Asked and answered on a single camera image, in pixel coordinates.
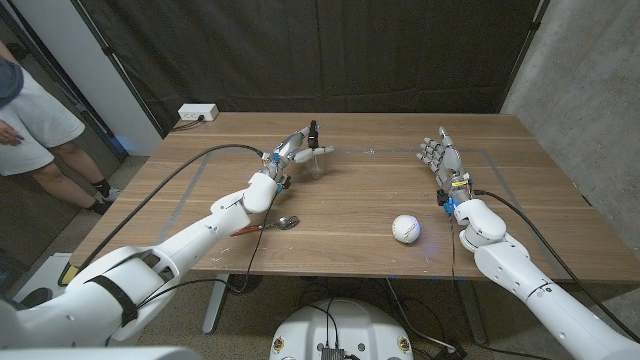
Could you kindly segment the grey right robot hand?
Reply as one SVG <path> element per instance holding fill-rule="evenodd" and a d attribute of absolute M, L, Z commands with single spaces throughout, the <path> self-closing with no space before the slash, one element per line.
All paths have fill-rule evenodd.
<path fill-rule="evenodd" d="M 439 128 L 440 139 L 426 137 L 416 157 L 435 174 L 436 182 L 457 204 L 472 198 L 469 173 L 465 170 L 460 153 L 447 130 Z"/>

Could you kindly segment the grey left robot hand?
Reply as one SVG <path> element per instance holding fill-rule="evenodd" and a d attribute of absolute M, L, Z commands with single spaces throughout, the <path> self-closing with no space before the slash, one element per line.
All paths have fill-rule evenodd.
<path fill-rule="evenodd" d="M 307 172 L 313 179 L 320 179 L 324 175 L 324 155 L 334 151 L 333 146 L 319 145 L 318 130 L 320 125 L 315 120 L 301 130 L 291 134 L 276 146 L 272 153 L 263 156 L 264 173 L 276 183 L 285 183 L 285 168 L 291 163 L 305 164 Z"/>

